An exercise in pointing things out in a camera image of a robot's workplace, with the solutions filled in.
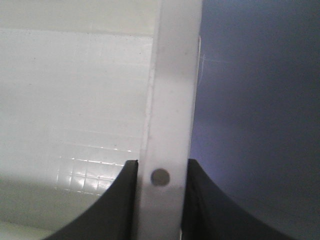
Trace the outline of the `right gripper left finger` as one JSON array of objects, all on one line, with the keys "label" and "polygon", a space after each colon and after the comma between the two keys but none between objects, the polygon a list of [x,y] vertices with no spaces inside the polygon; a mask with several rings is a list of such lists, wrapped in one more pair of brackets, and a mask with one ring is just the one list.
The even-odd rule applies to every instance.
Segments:
[{"label": "right gripper left finger", "polygon": [[130,240],[138,162],[128,160],[105,193],[47,240]]}]

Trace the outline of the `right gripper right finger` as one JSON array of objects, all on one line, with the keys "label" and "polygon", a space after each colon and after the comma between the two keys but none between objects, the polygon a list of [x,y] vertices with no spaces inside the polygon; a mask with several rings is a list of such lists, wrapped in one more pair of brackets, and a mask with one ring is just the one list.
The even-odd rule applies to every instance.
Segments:
[{"label": "right gripper right finger", "polygon": [[181,231],[183,240],[290,239],[239,207],[195,159],[187,164]]}]

